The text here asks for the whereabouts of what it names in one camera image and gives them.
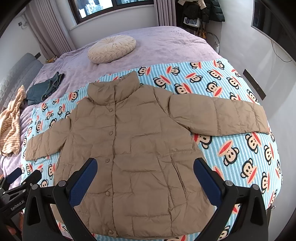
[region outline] window sill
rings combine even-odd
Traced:
[[[152,6],[154,6],[154,5],[153,4],[149,4],[149,5],[140,5],[140,6],[133,6],[133,7],[126,7],[126,8],[122,8],[122,9],[117,9],[117,10],[114,10],[114,11],[111,11],[111,12],[107,12],[107,13],[104,13],[104,14],[101,14],[101,15],[98,15],[98,16],[95,16],[95,17],[93,17],[93,18],[91,18],[89,20],[86,20],[86,21],[84,21],[84,22],[82,22],[80,24],[76,24],[75,26],[71,27],[69,30],[71,31],[71,30],[73,30],[73,29],[75,29],[75,28],[77,28],[77,27],[79,27],[79,26],[81,26],[81,25],[83,25],[83,24],[85,24],[85,23],[87,23],[89,21],[92,21],[94,19],[97,19],[97,18],[106,16],[108,14],[112,14],[112,13],[115,13],[115,12],[120,12],[120,11],[124,11],[124,10],[128,10],[128,9],[133,9],[133,8],[152,7]]]

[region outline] curtain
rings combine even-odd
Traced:
[[[154,0],[158,26],[176,26],[175,0]]]
[[[45,58],[60,57],[75,50],[57,9],[55,0],[33,0],[25,11],[25,16],[35,33]]]

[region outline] black puffer jacket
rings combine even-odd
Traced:
[[[202,21],[208,23],[209,20],[225,22],[225,18],[218,0],[204,0],[207,8],[202,10]]]

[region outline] lavender bedspread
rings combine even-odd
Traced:
[[[45,64],[32,84],[53,77],[57,71],[65,73],[65,78],[59,89],[49,98],[56,99],[67,92],[77,90],[87,83],[96,81],[105,74],[161,63],[200,62],[220,58],[204,39],[177,27],[143,28],[120,34],[132,36],[137,42],[135,49],[123,58],[107,64],[92,63],[87,58],[87,52],[88,48],[95,43],[93,42],[78,50],[63,54],[55,63]],[[34,107],[38,107],[38,105],[27,107],[21,114],[21,141],[25,137],[29,118]],[[15,168],[20,167],[20,158],[21,154],[1,157],[0,168],[5,176]],[[20,178],[12,186],[15,187],[19,184]]]

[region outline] jacket collar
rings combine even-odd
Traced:
[[[138,75],[135,71],[120,79],[110,82],[90,83],[87,89],[88,96],[98,105],[109,105],[128,98],[140,87]]]

